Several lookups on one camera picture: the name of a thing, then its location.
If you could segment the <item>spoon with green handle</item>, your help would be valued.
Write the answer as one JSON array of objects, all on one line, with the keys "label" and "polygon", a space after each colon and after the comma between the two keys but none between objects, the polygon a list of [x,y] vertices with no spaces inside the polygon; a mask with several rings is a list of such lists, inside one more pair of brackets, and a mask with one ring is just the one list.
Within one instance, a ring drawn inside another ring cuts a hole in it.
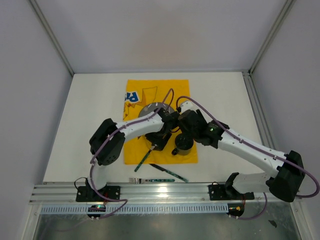
[{"label": "spoon with green handle", "polygon": [[156,146],[157,146],[156,144],[151,146],[151,148],[148,150],[148,152],[144,155],[142,160],[138,163],[138,165],[134,169],[135,173],[140,169],[140,167],[143,165],[143,163],[146,161],[146,159],[149,157],[150,153],[155,149]]}]

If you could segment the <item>dark green mug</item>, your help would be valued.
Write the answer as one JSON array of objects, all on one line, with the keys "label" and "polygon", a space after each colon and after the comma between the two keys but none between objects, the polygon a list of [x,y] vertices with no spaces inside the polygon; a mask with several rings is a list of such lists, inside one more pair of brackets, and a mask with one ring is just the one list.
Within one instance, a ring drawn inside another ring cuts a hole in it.
[{"label": "dark green mug", "polygon": [[174,149],[171,154],[173,156],[186,156],[191,152],[193,146],[194,139],[186,133],[180,133],[174,140]]}]

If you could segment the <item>grey reindeer plate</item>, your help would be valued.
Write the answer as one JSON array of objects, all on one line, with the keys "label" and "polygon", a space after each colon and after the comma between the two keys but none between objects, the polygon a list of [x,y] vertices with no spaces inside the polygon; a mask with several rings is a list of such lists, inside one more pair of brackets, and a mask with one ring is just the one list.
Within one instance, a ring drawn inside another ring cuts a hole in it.
[{"label": "grey reindeer plate", "polygon": [[153,102],[153,103],[150,103],[150,104],[144,106],[142,108],[142,110],[139,112],[138,117],[139,118],[144,117],[144,116],[154,112],[158,108],[163,108],[163,109],[167,110],[170,114],[175,111],[171,106],[169,106],[166,103]]}]

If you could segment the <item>knife with green handle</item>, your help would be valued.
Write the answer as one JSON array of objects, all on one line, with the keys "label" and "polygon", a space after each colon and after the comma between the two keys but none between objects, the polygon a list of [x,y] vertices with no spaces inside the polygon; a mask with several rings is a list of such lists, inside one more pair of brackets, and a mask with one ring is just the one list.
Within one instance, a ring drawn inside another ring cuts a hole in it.
[{"label": "knife with green handle", "polygon": [[155,168],[155,169],[157,169],[157,170],[159,170],[159,171],[165,172],[165,173],[167,173],[167,174],[169,174],[169,175],[171,175],[171,176],[173,176],[173,177],[175,177],[175,178],[177,178],[177,179],[179,179],[179,180],[181,180],[181,181],[183,181],[185,183],[189,182],[189,180],[186,179],[185,177],[182,177],[182,176],[180,176],[180,175],[178,175],[178,174],[176,174],[176,173],[174,173],[174,172],[172,172],[172,171],[170,171],[168,169],[165,169],[164,167],[161,167],[161,166],[159,166],[157,164],[151,163],[150,166]]}]

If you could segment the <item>yellow Pikachu cloth placemat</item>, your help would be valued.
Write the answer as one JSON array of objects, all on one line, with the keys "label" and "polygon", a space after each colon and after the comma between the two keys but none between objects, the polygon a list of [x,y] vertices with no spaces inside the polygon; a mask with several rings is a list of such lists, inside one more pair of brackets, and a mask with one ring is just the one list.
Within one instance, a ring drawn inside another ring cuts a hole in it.
[{"label": "yellow Pikachu cloth placemat", "polygon": [[[169,90],[173,89],[164,101],[170,105],[170,111],[176,110],[176,101],[180,96],[190,96],[189,81],[187,79],[164,79],[164,80],[134,80],[129,79],[126,84],[124,96],[123,120],[134,120],[142,111],[153,111],[155,103],[161,103]],[[153,150],[145,164],[196,164],[198,162],[197,147],[194,145],[190,153],[185,156],[172,155],[175,148],[175,138],[181,131],[174,132],[162,151]],[[124,163],[126,165],[137,165],[141,162],[151,143],[145,136],[136,137],[124,144]]]}]

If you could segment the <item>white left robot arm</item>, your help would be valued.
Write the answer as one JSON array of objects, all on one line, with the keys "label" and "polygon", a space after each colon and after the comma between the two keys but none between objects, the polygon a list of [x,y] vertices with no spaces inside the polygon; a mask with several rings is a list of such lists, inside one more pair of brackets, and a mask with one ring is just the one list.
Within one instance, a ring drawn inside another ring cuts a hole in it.
[{"label": "white left robot arm", "polygon": [[178,126],[178,116],[177,111],[169,112],[161,107],[132,120],[104,120],[89,140],[92,159],[87,195],[94,201],[104,197],[107,184],[105,167],[119,158],[125,143],[145,136],[152,150],[162,151],[172,135],[171,130]]}]

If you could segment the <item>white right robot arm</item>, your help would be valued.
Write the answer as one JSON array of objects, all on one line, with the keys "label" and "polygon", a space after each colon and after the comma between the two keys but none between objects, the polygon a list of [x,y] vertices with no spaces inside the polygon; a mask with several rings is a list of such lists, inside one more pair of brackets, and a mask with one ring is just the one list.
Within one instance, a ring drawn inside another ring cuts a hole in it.
[{"label": "white right robot arm", "polygon": [[207,122],[190,101],[177,108],[178,126],[182,133],[203,146],[232,153],[260,168],[262,173],[232,173],[224,184],[224,193],[230,199],[248,192],[267,192],[291,203],[305,178],[299,153],[284,153],[242,137],[220,121]]}]

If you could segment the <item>left controller board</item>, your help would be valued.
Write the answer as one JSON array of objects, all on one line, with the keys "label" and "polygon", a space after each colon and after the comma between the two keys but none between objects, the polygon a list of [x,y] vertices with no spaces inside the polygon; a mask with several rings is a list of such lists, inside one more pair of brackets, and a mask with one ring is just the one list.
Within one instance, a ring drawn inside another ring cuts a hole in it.
[{"label": "left controller board", "polygon": [[101,216],[105,215],[106,207],[101,204],[91,205],[87,209],[87,216],[91,219],[100,218]]}]

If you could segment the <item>controller board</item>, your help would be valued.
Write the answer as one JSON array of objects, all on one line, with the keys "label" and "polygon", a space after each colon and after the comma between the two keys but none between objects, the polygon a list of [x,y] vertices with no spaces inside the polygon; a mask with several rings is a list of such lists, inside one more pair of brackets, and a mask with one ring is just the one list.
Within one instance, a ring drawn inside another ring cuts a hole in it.
[{"label": "controller board", "polygon": [[243,215],[245,206],[243,203],[228,203],[227,204],[227,215],[229,217],[239,218]]},{"label": "controller board", "polygon": [[91,205],[87,209],[87,216],[91,219],[100,218],[101,216],[105,215],[106,207],[101,204]]}]

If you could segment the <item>right controller board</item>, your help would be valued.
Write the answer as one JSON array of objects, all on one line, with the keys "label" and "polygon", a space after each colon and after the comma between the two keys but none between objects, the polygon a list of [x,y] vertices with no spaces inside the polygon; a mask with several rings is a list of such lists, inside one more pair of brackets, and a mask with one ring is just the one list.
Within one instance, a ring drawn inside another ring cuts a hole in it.
[{"label": "right controller board", "polygon": [[227,204],[227,215],[229,217],[239,218],[243,215],[245,206],[243,203],[228,203]]}]

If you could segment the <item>aluminium side rail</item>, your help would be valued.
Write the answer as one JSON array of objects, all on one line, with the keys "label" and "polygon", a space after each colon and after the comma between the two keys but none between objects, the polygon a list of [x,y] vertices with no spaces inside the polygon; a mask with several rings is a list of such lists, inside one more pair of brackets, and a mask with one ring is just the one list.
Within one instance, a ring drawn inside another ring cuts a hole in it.
[{"label": "aluminium side rail", "polygon": [[268,126],[267,119],[254,84],[254,80],[249,71],[243,71],[242,77],[249,97],[261,142],[266,147],[276,149],[277,147],[272,138],[272,134]]}]

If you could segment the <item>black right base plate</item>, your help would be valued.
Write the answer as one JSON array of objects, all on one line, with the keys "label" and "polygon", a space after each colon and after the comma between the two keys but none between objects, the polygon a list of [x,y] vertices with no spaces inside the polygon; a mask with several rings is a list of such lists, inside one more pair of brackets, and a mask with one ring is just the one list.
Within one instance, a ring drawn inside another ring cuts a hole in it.
[{"label": "black right base plate", "polygon": [[226,200],[254,200],[253,192],[239,193],[232,186],[213,182],[208,185],[208,194],[211,201]]}]

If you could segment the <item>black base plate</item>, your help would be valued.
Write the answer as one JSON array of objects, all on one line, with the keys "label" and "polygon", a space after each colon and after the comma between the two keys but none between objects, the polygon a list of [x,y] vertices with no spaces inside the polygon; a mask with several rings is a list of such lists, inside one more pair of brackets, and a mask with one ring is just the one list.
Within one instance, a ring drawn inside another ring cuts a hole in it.
[{"label": "black base plate", "polygon": [[[119,200],[121,187],[120,186],[105,186],[98,192],[105,198]],[[76,202],[107,202],[106,199],[100,197],[90,186],[79,186],[77,188]]]},{"label": "black base plate", "polygon": [[239,193],[232,186],[213,182],[208,185],[208,194],[211,201],[226,200],[254,200],[253,192]]}]

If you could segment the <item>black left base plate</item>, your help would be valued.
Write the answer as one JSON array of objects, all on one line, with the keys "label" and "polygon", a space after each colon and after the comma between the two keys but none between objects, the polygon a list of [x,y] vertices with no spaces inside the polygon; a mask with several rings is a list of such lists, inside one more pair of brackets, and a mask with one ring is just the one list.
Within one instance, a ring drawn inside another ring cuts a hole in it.
[{"label": "black left base plate", "polygon": [[[105,186],[98,192],[105,198],[119,200],[121,187],[120,186]],[[77,188],[76,202],[107,202],[106,199],[100,197],[90,186],[79,186]]]}]

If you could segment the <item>aluminium mounting rail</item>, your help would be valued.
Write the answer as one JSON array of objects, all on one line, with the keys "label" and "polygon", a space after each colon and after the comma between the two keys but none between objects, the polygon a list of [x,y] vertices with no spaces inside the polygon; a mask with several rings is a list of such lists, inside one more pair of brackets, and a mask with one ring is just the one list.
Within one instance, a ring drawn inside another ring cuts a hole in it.
[{"label": "aluminium mounting rail", "polygon": [[[120,186],[120,198],[133,203],[198,203],[198,202],[242,202],[263,201],[264,195],[254,193],[253,200],[210,200],[209,182],[192,183],[108,183],[107,186]],[[78,187],[85,186],[79,182],[75,187],[72,183],[50,183],[36,185],[29,202],[31,204],[60,204],[76,202]]]}]

